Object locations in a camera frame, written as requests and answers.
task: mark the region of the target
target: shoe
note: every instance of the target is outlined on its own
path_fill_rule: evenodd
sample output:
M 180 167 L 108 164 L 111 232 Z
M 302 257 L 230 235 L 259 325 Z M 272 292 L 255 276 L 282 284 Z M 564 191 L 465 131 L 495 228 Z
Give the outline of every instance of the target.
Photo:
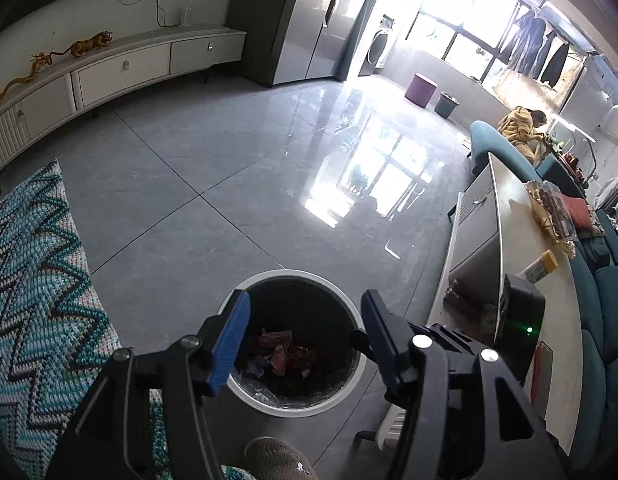
M 300 452 L 271 436 L 260 436 L 244 447 L 246 469 L 258 480 L 318 480 Z

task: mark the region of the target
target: gray bucket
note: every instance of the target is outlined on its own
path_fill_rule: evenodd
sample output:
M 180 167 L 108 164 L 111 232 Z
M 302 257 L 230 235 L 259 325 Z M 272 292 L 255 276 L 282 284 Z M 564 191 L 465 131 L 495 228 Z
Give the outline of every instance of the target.
M 236 288 L 249 292 L 251 300 L 249 325 L 227 381 L 237 397 L 259 412 L 295 418 L 325 412 L 351 393 L 367 359 L 349 345 L 347 336 L 363 324 L 356 307 L 338 287 L 303 270 L 280 269 L 252 276 Z M 293 344 L 320 349 L 321 368 L 312 369 L 311 387 L 298 384 L 290 393 L 285 384 L 271 377 L 257 379 L 244 372 L 253 339 L 263 328 L 267 332 L 291 330 Z
M 440 93 L 440 99 L 438 99 L 438 103 L 434 108 L 436 114 L 444 119 L 448 119 L 451 112 L 455 110 L 460 103 L 455 100 L 451 95 L 445 94 L 444 92 Z

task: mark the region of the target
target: blue gripper pad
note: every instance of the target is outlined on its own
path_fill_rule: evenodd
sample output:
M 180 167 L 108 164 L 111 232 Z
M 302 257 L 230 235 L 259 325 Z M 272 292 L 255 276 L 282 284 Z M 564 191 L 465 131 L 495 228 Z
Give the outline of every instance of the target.
M 244 290 L 235 290 L 221 316 L 225 316 L 226 313 L 228 313 L 227 320 L 211 351 L 209 390 L 214 396 L 222 386 L 227 384 L 231 368 L 233 368 L 243 342 L 244 332 L 247 330 L 251 315 L 249 294 Z

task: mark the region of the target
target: bottle with yellow cap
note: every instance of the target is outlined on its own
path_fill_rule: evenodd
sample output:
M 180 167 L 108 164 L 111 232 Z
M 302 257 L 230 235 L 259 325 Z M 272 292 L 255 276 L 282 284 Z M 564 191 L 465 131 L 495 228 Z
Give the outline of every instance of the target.
M 548 274 L 551 274 L 558 268 L 558 260 L 550 249 L 542 253 L 542 256 L 538 258 L 534 263 L 529 265 L 523 272 L 524 276 L 529 282 L 537 283 Z

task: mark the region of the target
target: refrigerator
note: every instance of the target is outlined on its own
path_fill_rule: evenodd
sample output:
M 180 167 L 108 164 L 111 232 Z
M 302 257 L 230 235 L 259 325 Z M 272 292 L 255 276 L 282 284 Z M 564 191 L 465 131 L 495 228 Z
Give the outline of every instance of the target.
M 247 32 L 238 73 L 268 86 L 333 75 L 365 0 L 230 0 Z

